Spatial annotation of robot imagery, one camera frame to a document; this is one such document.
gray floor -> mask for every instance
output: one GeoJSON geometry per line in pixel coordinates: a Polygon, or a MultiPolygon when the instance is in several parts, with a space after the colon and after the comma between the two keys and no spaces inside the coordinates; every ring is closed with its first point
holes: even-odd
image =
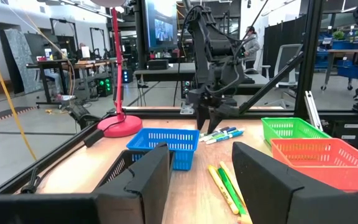
{"type": "MultiPolygon", "coordinates": [[[[324,75],[316,73],[313,78],[312,92],[319,109],[349,109],[354,101],[352,96],[354,90],[347,90],[347,79],[343,77],[331,77],[328,89],[324,92],[320,86],[324,82],[324,75]]],[[[175,82],[150,82],[151,88],[146,94],[145,99],[147,106],[172,106],[175,91],[175,82]]],[[[354,80],[354,87],[358,87],[358,80],[354,80]]],[[[124,88],[124,105],[134,102],[132,105],[137,106],[138,97],[135,83],[125,85],[124,88]]],[[[265,95],[256,105],[261,106],[266,102],[279,99],[280,91],[272,90],[265,95]]],[[[235,96],[235,99],[242,103],[248,100],[248,96],[235,96]]],[[[9,105],[4,96],[0,96],[0,111],[8,110],[9,105]]],[[[45,100],[43,92],[31,93],[25,96],[17,96],[12,99],[14,106],[35,106],[36,101],[45,100]]],[[[177,95],[175,106],[180,106],[180,95],[177,95]]],[[[107,110],[113,108],[112,98],[100,98],[97,102],[92,102],[88,110],[97,116],[103,116],[107,110]]],[[[19,115],[21,125],[29,143],[34,150],[37,158],[44,156],[46,153],[61,145],[72,137],[79,127],[76,126],[72,118],[67,114],[49,115],[45,113],[48,106],[43,106],[39,110],[32,110],[19,115]]],[[[13,118],[0,121],[0,184],[20,172],[34,162],[13,118]]]]}

